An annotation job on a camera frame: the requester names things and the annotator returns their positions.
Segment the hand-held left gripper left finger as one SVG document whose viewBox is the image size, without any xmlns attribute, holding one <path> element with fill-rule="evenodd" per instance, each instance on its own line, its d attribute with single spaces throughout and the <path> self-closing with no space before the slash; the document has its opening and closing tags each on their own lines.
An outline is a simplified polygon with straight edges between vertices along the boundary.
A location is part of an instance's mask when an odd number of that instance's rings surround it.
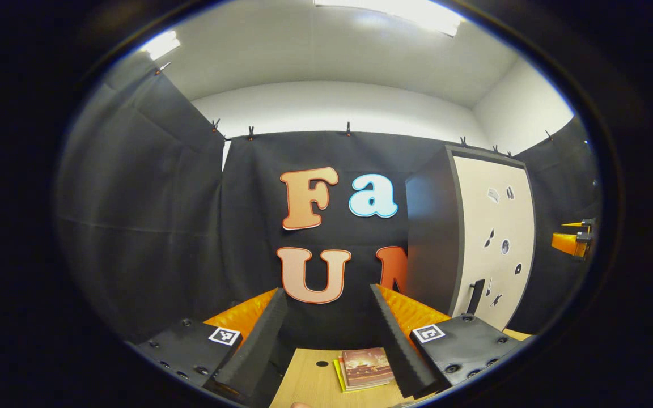
<svg viewBox="0 0 653 408">
<path fill-rule="evenodd" d="M 254 400 L 286 315 L 285 290 L 275 288 L 204 322 L 182 318 L 129 348 L 198 392 L 246 405 Z"/>
</svg>

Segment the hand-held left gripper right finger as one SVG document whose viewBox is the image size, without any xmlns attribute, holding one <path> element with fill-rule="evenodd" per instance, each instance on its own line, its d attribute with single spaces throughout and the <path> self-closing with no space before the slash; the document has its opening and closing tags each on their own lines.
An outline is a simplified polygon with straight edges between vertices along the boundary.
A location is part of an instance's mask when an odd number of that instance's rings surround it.
<svg viewBox="0 0 653 408">
<path fill-rule="evenodd" d="M 380 345 L 404 397 L 445 392 L 531 344 L 531 336 L 519 340 L 472 313 L 448 318 L 381 285 L 370 289 Z"/>
</svg>

